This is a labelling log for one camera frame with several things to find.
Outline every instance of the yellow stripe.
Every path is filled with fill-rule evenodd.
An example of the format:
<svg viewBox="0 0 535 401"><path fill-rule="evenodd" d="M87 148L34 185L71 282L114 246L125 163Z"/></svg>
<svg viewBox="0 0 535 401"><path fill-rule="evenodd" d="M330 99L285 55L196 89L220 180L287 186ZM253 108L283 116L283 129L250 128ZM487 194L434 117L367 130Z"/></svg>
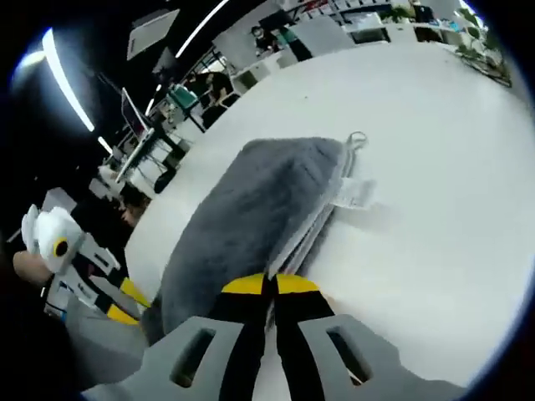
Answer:
<svg viewBox="0 0 535 401"><path fill-rule="evenodd" d="M119 323L129 324L129 325L135 325L138 324L138 321L135 320L132 316L124 313L121 311L116 305L112 305L106 313L106 316L109 317L111 320L115 320Z"/></svg>
<svg viewBox="0 0 535 401"><path fill-rule="evenodd" d="M233 282L229 282L224 286L222 292L230 292L234 294L262 294L262 283L264 275L258 273L249 277L237 278Z"/></svg>
<svg viewBox="0 0 535 401"><path fill-rule="evenodd" d="M287 274L277 274L277 287L279 294L319 291L318 286L306 278Z"/></svg>
<svg viewBox="0 0 535 401"><path fill-rule="evenodd" d="M146 300L141 291L138 290L138 288L129 278L126 278L123 281L123 283L120 285L120 290L126 295L130 295L131 297L133 297L138 303L140 303L144 307L150 306L150 303Z"/></svg>

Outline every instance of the black ceiling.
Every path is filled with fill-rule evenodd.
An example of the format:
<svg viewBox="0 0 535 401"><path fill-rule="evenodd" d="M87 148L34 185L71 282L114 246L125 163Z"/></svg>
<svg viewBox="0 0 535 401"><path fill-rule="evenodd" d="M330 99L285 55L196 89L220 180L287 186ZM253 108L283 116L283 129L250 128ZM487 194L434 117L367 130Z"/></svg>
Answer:
<svg viewBox="0 0 535 401"><path fill-rule="evenodd" d="M89 79L77 66L87 65L118 87L125 86L143 109L155 93L156 82L150 72L163 48L177 52L219 2L10 3L3 18L5 24L0 28L3 38L9 38L9 46L4 49L4 60L8 61L4 93L8 92L11 72L22 54L28 47L38 47L43 32L52 26L62 64L65 61L70 65L66 74L69 78L70 74L84 78L74 90L88 114L92 114L95 131L89 133L75 116L46 63L33 69L16 92L2 97L5 127L0 135L0 168L9 173L3 178L2 193L6 195L2 197L0 230L8 235L16 230L23 212L31 203L40 203L47 189L62 186L75 198L84 196L96 165L106 156L96 138L110 138L121 125L119 97L113 91L97 90L103 85ZM211 47L214 37L260 3L262 0L231 0L182 54L179 74L189 70ZM126 62L131 23L162 8L181 10L167 37Z"/></svg>

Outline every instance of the white label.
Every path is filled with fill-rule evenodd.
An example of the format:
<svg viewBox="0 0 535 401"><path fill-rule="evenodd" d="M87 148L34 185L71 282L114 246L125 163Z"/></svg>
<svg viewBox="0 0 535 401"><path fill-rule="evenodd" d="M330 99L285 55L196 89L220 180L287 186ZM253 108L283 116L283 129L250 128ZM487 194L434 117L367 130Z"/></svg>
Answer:
<svg viewBox="0 0 535 401"><path fill-rule="evenodd" d="M362 181L344 177L331 203L345 209L365 209L370 204L375 185L374 180Z"/></svg>

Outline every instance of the folded towel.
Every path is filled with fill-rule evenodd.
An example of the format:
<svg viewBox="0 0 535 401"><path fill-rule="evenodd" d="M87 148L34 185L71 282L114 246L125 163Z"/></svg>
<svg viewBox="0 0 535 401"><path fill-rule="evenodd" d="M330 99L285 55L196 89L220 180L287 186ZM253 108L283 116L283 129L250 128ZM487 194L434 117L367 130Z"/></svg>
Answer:
<svg viewBox="0 0 535 401"><path fill-rule="evenodd" d="M354 145L321 138L254 140L198 206L141 324L155 343L205 316L232 280L296 272L333 210Z"/></svg>

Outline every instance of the fluorescent light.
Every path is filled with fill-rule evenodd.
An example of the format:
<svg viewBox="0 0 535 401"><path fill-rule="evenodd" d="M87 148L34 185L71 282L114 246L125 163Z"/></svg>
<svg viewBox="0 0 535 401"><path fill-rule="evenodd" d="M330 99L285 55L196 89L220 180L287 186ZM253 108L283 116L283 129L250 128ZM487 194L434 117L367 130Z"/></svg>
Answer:
<svg viewBox="0 0 535 401"><path fill-rule="evenodd" d="M145 115L149 115L150 109L152 108L153 104L154 104L154 99L151 99L149 102L149 105L147 106L147 110L145 111Z"/></svg>
<svg viewBox="0 0 535 401"><path fill-rule="evenodd" d="M73 89L70 87L69 81L65 76L65 72L61 67L58 52L56 51L56 45L54 44L54 36L52 34L51 28L43 36L43 50L46 55L48 65L52 70L53 77L56 78L56 82L58 82L61 91L64 93L70 105L72 106L76 114L80 117L87 129L89 131L93 131L94 125L89 120L89 117L85 113L84 109L82 109L82 105L80 104L78 99L76 99Z"/></svg>
<svg viewBox="0 0 535 401"><path fill-rule="evenodd" d="M210 21L211 18L214 15L216 15L216 13L219 10L221 10L223 8L223 6L225 4L227 4L228 2L229 2L229 0L222 0L222 2L217 4L217 6L213 10L211 10L208 15L206 15L206 17L202 20L202 22L199 24L199 26L197 28L195 28L195 31L193 31L193 33L190 35L190 37L184 42L184 44L182 45L181 49L176 54L175 58L179 58L182 55L182 53L184 53L184 50L186 50L186 48L190 45L191 41L195 38L195 36L197 36L197 34L201 31L201 29L203 29L204 26L208 23L208 21Z"/></svg>
<svg viewBox="0 0 535 401"><path fill-rule="evenodd" d="M99 143L104 147L104 149L108 150L108 153L112 155L114 151L111 149L111 147L108 145L108 142L104 140L101 136L98 139Z"/></svg>
<svg viewBox="0 0 535 401"><path fill-rule="evenodd" d="M23 69L25 67L29 67L30 65L33 65L33 64L36 64L36 63L40 63L41 61L43 61L44 57L45 57L45 54L44 54L43 50L39 50L37 52L26 54L23 57L23 59L20 60L20 63L18 64L18 67L20 69Z"/></svg>

